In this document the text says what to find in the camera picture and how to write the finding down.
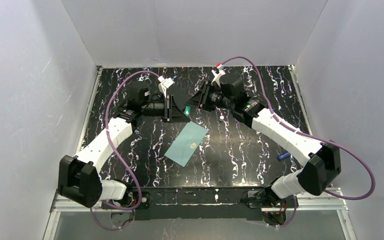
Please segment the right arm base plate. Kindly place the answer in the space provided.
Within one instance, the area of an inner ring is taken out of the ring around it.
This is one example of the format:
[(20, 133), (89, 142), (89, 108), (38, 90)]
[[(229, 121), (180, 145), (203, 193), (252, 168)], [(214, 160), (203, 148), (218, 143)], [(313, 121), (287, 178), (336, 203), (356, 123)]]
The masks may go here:
[(286, 198), (279, 198), (273, 192), (267, 193), (263, 189), (249, 190), (245, 194), (247, 200), (246, 205), (250, 208), (294, 208), (298, 207), (299, 203), (292, 195)]

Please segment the green white glue stick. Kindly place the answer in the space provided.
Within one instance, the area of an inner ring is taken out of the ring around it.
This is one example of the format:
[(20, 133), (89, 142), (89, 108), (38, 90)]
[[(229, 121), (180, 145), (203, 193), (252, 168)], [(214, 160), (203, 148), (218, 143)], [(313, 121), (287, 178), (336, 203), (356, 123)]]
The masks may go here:
[(191, 112), (191, 107), (189, 105), (187, 105), (184, 109), (184, 114), (186, 116), (189, 116), (190, 115), (190, 112)]

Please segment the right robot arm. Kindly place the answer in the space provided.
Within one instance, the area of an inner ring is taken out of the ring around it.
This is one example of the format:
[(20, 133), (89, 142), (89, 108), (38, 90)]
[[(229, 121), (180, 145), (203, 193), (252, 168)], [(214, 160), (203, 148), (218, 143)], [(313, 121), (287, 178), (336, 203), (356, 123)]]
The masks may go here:
[(208, 112), (216, 108), (229, 110), (238, 122), (269, 137), (298, 161), (302, 169), (276, 178), (265, 188), (266, 195), (274, 199), (302, 193), (319, 196), (341, 172), (338, 147), (304, 136), (271, 113), (261, 99), (249, 96), (238, 78), (220, 84), (205, 81), (186, 105)]

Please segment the light green envelope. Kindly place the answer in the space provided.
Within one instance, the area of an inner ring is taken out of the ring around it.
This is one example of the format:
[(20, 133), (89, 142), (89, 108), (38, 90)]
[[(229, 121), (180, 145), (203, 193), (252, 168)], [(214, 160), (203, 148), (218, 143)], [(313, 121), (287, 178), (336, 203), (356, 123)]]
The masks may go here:
[(185, 167), (207, 132), (206, 128), (194, 122), (188, 122), (164, 156), (176, 164)]

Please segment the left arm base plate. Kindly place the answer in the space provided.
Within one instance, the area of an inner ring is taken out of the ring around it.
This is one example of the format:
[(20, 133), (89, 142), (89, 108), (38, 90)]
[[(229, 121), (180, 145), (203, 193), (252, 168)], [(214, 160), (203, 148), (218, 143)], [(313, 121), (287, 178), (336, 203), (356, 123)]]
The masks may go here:
[(130, 208), (140, 202), (137, 210), (146, 210), (150, 207), (151, 194), (148, 191), (142, 192), (142, 198), (139, 198), (139, 193), (136, 190), (130, 191), (124, 195), (121, 200), (110, 200), (112, 205), (122, 208)]

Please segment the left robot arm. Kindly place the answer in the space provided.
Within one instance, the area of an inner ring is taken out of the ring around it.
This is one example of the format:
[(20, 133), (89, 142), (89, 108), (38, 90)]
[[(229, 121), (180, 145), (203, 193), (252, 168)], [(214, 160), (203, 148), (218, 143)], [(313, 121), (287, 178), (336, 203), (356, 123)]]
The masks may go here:
[(131, 87), (118, 105), (114, 117), (92, 142), (74, 156), (59, 162), (57, 193), (84, 207), (99, 201), (120, 201), (132, 188), (122, 180), (102, 180), (99, 172), (115, 149), (146, 117), (160, 117), (165, 123), (188, 123), (186, 96), (175, 86), (151, 93), (148, 86)]

